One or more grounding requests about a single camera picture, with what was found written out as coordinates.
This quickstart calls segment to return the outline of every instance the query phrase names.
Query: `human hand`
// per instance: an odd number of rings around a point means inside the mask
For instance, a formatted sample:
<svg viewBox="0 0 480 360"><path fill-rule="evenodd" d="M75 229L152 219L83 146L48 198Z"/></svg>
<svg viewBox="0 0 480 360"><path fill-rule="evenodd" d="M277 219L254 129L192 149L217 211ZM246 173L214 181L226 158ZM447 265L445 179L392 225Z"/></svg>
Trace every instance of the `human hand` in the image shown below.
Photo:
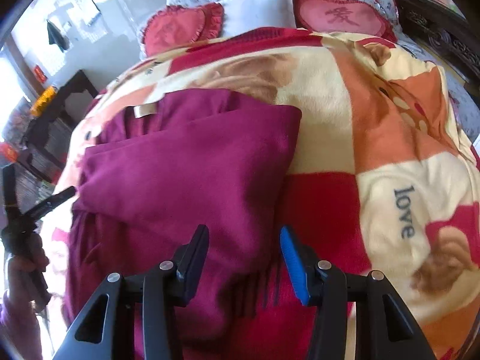
<svg viewBox="0 0 480 360"><path fill-rule="evenodd" d="M28 290L26 280L29 280L28 273L38 269L45 272L50 263L42 249L42 238L37 233L32 233L28 240L28 246L32 260L23 256L10 256L7 261L7 278L9 283L8 298L15 307L28 307L33 300L33 295Z"/></svg>

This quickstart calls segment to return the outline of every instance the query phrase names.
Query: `wall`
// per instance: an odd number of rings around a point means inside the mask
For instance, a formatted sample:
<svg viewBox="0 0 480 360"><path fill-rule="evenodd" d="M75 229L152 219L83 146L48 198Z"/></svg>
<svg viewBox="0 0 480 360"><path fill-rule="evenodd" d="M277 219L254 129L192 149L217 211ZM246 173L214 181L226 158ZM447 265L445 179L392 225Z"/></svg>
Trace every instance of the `wall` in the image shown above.
<svg viewBox="0 0 480 360"><path fill-rule="evenodd" d="M45 72L49 79L45 85L61 86L83 69L93 85L103 89L139 61L137 29L165 5L165 0L93 1L102 15L91 26L85 25L70 0L35 0L15 26L12 34L18 48L30 68L39 65ZM49 45L47 19L69 38L65 53ZM76 98L74 107L83 108L89 101L88 96Z"/></svg>

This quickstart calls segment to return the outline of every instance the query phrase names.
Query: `wooden headboard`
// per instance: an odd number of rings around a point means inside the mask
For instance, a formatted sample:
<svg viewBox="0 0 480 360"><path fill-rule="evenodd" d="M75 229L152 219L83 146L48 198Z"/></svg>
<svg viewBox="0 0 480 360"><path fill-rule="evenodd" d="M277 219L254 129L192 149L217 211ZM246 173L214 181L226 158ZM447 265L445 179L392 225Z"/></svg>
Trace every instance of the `wooden headboard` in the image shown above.
<svg viewBox="0 0 480 360"><path fill-rule="evenodd" d="M465 89L480 108L480 39L463 17L433 0L395 0L400 24L465 77Z"/></svg>

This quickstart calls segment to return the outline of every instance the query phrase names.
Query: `blue gripper pad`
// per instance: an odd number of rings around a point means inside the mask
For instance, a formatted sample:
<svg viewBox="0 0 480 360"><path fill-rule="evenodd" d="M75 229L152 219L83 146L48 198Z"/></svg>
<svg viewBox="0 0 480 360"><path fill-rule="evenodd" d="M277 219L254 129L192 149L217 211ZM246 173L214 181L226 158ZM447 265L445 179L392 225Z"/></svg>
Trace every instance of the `blue gripper pad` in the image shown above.
<svg viewBox="0 0 480 360"><path fill-rule="evenodd" d="M300 299L302 305L306 306L310 301L310 295L307 288L305 265L299 254L301 253L302 245L288 226L283 226L280 230L280 248L282 249L286 269L289 272L295 295Z"/></svg>

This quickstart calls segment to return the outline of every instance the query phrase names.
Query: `clothing label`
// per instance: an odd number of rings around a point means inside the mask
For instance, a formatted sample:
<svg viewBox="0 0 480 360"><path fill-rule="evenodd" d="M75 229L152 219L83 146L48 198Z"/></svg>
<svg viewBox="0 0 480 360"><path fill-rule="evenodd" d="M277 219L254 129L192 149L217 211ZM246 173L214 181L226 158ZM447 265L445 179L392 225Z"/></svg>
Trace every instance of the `clothing label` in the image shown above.
<svg viewBox="0 0 480 360"><path fill-rule="evenodd" d="M157 103L149 103L149 104L142 104L137 105L133 108L133 113L135 117L138 119L140 117L144 117L147 115L153 115L157 113Z"/></svg>

